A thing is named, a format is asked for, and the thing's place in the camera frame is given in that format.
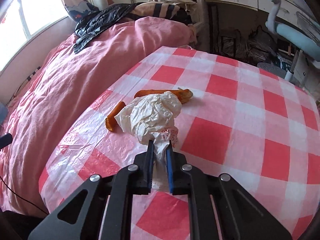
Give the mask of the short orange sausage wrapper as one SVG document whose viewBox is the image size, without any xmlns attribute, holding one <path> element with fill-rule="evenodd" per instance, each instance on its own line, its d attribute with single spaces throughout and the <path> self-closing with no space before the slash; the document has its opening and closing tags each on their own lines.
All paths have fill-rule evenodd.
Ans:
<svg viewBox="0 0 320 240">
<path fill-rule="evenodd" d="M 105 119 L 105 126 L 108 131 L 114 132 L 117 126 L 117 121 L 115 119 L 115 116 L 120 113 L 120 111 L 125 107 L 125 102 L 120 101 L 114 109 L 109 113 L 107 118 Z"/>
</svg>

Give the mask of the white paper bag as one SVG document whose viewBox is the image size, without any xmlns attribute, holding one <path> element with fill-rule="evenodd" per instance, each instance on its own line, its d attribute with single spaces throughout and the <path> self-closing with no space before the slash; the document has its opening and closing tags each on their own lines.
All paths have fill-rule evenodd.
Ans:
<svg viewBox="0 0 320 240">
<path fill-rule="evenodd" d="M 124 133 L 134 136 L 142 145 L 153 141 L 156 163 L 165 166 L 165 150 L 176 144 L 178 128 L 175 118 L 182 104 L 172 92 L 135 98 L 115 116 Z"/>
</svg>

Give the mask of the pink duvet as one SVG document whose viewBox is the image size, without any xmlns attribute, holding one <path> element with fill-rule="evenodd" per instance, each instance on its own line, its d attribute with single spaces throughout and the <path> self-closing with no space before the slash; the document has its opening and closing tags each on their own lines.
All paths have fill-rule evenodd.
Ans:
<svg viewBox="0 0 320 240">
<path fill-rule="evenodd" d="M 76 119 L 117 79 L 162 46 L 188 45 L 190 26 L 145 17 L 103 31 L 79 53 L 71 35 L 50 51 L 43 66 L 9 105 L 1 133 L 1 209 L 43 217 L 39 178 L 50 155 Z"/>
</svg>

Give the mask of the red white checkered tablecloth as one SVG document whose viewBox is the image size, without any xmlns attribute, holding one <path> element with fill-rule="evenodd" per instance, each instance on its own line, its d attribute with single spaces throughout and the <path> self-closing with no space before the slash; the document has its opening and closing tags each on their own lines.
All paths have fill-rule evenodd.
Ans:
<svg viewBox="0 0 320 240">
<path fill-rule="evenodd" d="M 90 175 L 116 173 L 144 152 L 105 118 L 143 89 L 189 89 L 175 119 L 175 148 L 204 173 L 230 174 L 294 239 L 319 205 L 319 113 L 313 97 L 257 67 L 196 50 L 162 47 L 111 85 L 76 120 L 39 180 L 49 211 Z"/>
</svg>

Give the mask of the window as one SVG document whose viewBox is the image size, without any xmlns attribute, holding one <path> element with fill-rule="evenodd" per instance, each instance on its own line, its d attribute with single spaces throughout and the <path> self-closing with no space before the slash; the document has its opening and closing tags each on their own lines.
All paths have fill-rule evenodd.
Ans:
<svg viewBox="0 0 320 240">
<path fill-rule="evenodd" d="M 61 0 L 13 0 L 1 20 L 1 69 L 37 33 L 66 16 Z"/>
</svg>

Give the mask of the black puffer jacket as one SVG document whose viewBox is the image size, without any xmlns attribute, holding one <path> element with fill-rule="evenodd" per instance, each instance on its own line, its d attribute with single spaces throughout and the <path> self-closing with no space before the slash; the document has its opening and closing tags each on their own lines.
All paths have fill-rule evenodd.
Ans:
<svg viewBox="0 0 320 240">
<path fill-rule="evenodd" d="M 113 4 L 102 11 L 97 11 L 85 16 L 75 27 L 74 34 L 78 39 L 73 46 L 74 53 L 78 54 L 95 37 L 117 24 L 138 5 L 140 5 L 140 3 Z"/>
</svg>

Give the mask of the grey blue desk chair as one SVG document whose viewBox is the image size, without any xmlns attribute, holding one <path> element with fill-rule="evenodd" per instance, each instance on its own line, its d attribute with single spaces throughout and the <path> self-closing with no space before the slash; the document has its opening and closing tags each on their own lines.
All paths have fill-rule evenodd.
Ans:
<svg viewBox="0 0 320 240">
<path fill-rule="evenodd" d="M 287 39 L 297 47 L 297 51 L 295 53 L 291 68 L 287 71 L 285 75 L 285 80 L 291 82 L 294 74 L 294 69 L 298 61 L 300 50 L 304 51 L 306 55 L 311 57 L 312 64 L 317 69 L 319 69 L 319 46 L 317 45 L 317 43 L 308 36 L 301 33 L 300 31 L 297 31 L 296 29 L 293 29 L 290 26 L 285 25 L 283 23 L 277 22 L 276 16 L 280 9 L 281 0 L 270 1 L 273 2 L 274 5 L 271 11 L 269 12 L 267 22 L 265 23 L 266 27 L 268 28 L 268 31 L 272 34 L 278 34 L 279 36 L 282 36 L 283 38 Z"/>
</svg>

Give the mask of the striped beige pillow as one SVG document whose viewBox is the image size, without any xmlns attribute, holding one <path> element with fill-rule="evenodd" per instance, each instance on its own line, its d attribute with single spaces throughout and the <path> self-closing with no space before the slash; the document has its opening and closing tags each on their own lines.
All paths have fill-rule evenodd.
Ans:
<svg viewBox="0 0 320 240">
<path fill-rule="evenodd" d="M 192 24 L 191 16 L 185 9 L 178 5 L 159 3 L 159 2 L 144 2 L 137 5 L 131 12 L 126 15 L 126 18 L 138 20 L 144 17 L 156 17 L 172 20 L 183 23 L 185 25 Z"/>
</svg>

